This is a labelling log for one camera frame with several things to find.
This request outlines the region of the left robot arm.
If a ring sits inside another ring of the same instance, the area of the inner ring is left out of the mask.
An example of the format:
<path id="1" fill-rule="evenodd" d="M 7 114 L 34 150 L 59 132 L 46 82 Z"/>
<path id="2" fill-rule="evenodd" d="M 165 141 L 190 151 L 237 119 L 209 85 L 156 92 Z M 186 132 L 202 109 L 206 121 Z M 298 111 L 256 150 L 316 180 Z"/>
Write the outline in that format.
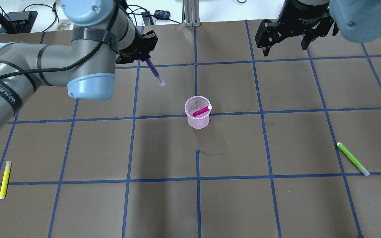
<path id="1" fill-rule="evenodd" d="M 69 97 L 108 101 L 115 66 L 145 61 L 156 47 L 154 31 L 143 34 L 122 0 L 62 0 L 73 24 L 71 44 L 0 43 L 0 130 L 41 86 L 66 87 Z"/>

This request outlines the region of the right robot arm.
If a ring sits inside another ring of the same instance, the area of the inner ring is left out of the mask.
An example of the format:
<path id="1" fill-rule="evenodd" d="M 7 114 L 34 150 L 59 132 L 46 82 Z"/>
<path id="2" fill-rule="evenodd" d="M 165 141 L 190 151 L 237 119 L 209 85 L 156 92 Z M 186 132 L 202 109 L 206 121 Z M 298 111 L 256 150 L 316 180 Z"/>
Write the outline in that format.
<path id="1" fill-rule="evenodd" d="M 261 21 L 255 43 L 268 56 L 275 44 L 303 36 L 300 45 L 306 50 L 330 30 L 355 43 L 381 38 L 381 0 L 286 0 L 277 21 Z"/>

